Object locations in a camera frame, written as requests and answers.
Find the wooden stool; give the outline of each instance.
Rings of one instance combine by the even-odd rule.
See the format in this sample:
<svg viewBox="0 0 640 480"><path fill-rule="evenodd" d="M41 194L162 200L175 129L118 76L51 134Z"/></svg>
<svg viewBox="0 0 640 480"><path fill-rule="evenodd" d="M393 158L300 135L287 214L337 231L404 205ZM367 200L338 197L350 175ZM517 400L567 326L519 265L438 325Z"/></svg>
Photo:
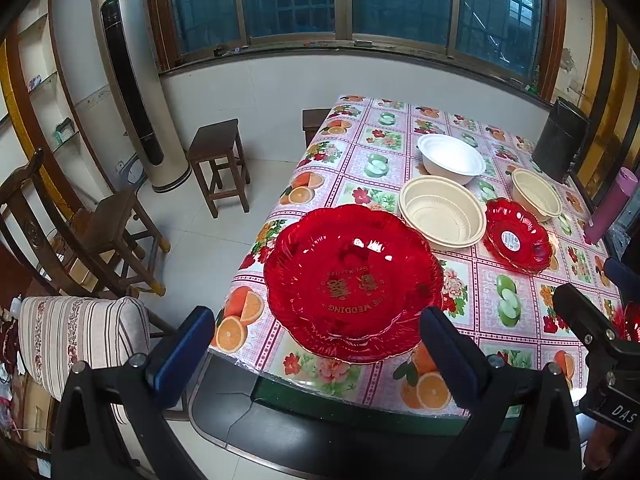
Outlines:
<svg viewBox="0 0 640 480"><path fill-rule="evenodd" d="M313 108L302 110L302 130L305 133L305 143L309 147L311 141L316 136L320 126L324 123L331 108Z"/></svg>
<svg viewBox="0 0 640 480"><path fill-rule="evenodd" d="M234 155L234 144L238 150L238 156ZM217 164L217 158L226 157L226 162ZM227 198L229 196L239 196L242 203L242 209L245 213L249 212L249 203L244 193L244 184L251 182L249 171L246 168L244 160L244 151L242 150L242 142L240 142L240 133L238 132L238 119L224 121L223 123L209 124L198 128L196 136L193 137L187 159L191 163L193 173L196 176L200 190L204 195L204 200L209 206L213 218L218 218L218 210L213 203L219 198ZM202 174L200 164L208 162L211 166L213 176L211 184L208 186ZM238 165L242 167L242 171L238 171ZM236 183L236 188L228 191L222 191L222 179L219 170L229 168L231 175Z"/></svg>
<svg viewBox="0 0 640 480"><path fill-rule="evenodd" d="M136 234L130 234L127 231L127 221L132 210L138 215L146 230ZM143 263L145 251L138 245L137 240L149 236L153 237L154 241L151 245L148 264L145 265ZM163 253L168 253L171 250L171 245L168 240L162 238L161 232L140 205L133 188L123 189L100 201L84 234L82 244L96 263L105 272L114 275L122 287L145 282L150 287L150 290L145 292L154 292L158 296L164 296L166 289L162 283L156 280L154 269L156 268L158 248ZM101 254L108 251L114 251L114 256L120 257L124 261L119 275L113 270L111 264L113 256L109 262L105 262L100 257ZM135 272L135 275L128 276L129 268Z"/></svg>

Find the plastic bowl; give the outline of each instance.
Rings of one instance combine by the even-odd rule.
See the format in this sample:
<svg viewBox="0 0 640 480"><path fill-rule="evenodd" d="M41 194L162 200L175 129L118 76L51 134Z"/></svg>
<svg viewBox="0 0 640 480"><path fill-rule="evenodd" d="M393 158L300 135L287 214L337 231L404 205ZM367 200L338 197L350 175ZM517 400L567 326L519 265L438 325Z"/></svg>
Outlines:
<svg viewBox="0 0 640 480"><path fill-rule="evenodd" d="M486 229L486 207L464 187L442 176L419 176L400 190L406 222L430 244L446 250L477 244Z"/></svg>
<svg viewBox="0 0 640 480"><path fill-rule="evenodd" d="M427 172L443 176L461 186L486 171L482 155L463 140L446 135L427 134L418 140L422 163Z"/></svg>
<svg viewBox="0 0 640 480"><path fill-rule="evenodd" d="M511 173L513 199L532 213L539 222L560 216L560 197L551 185L533 171L517 168Z"/></svg>

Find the beige bowl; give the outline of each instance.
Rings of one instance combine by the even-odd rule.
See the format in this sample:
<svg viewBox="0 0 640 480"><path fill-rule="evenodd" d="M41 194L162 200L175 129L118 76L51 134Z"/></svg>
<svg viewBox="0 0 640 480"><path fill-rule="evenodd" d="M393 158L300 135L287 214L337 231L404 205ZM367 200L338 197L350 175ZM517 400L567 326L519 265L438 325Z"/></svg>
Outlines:
<svg viewBox="0 0 640 480"><path fill-rule="evenodd" d="M406 222L436 248L461 249L477 244L486 229L486 207L460 184L425 175L400 190L398 208Z"/></svg>
<svg viewBox="0 0 640 480"><path fill-rule="evenodd" d="M517 168L511 173L513 199L532 213L539 222L560 216L560 197L551 185L533 171Z"/></svg>

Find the blue gripper pad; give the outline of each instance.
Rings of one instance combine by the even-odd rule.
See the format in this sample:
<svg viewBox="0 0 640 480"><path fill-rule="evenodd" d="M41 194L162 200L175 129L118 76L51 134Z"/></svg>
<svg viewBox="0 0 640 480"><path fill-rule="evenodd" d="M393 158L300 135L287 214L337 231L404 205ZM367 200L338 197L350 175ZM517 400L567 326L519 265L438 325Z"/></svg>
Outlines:
<svg viewBox="0 0 640 480"><path fill-rule="evenodd" d="M460 408L473 410L489 375L486 357L436 306L420 314L420 338Z"/></svg>
<svg viewBox="0 0 640 480"><path fill-rule="evenodd" d="M149 354L146 382L154 392L159 409L176 405L200 358L207 351L215 327L213 312L205 306L197 306L177 332L163 337Z"/></svg>

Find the glass shelf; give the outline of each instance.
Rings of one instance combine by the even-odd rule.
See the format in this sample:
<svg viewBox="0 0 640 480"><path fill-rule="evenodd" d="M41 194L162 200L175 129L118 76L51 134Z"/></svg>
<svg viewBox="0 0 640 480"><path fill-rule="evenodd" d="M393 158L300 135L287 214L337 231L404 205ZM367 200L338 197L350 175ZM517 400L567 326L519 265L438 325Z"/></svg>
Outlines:
<svg viewBox="0 0 640 480"><path fill-rule="evenodd" d="M58 71L54 70L52 73L50 73L48 76L46 76L46 78L44 78L36 86L34 86L34 88L29 90L29 94L31 94L32 92L35 92L38 88L42 88L44 85L46 85L48 83L51 83L53 81L53 78L55 76L57 76L57 75L58 75Z"/></svg>
<svg viewBox="0 0 640 480"><path fill-rule="evenodd" d="M63 140L59 145L57 145L55 148L51 149L51 153L55 153L57 150L59 150L60 148L62 148L62 146L64 146L66 143L68 143L71 139L73 139L79 132L80 130L76 130L74 131L71 135L69 135L65 140Z"/></svg>

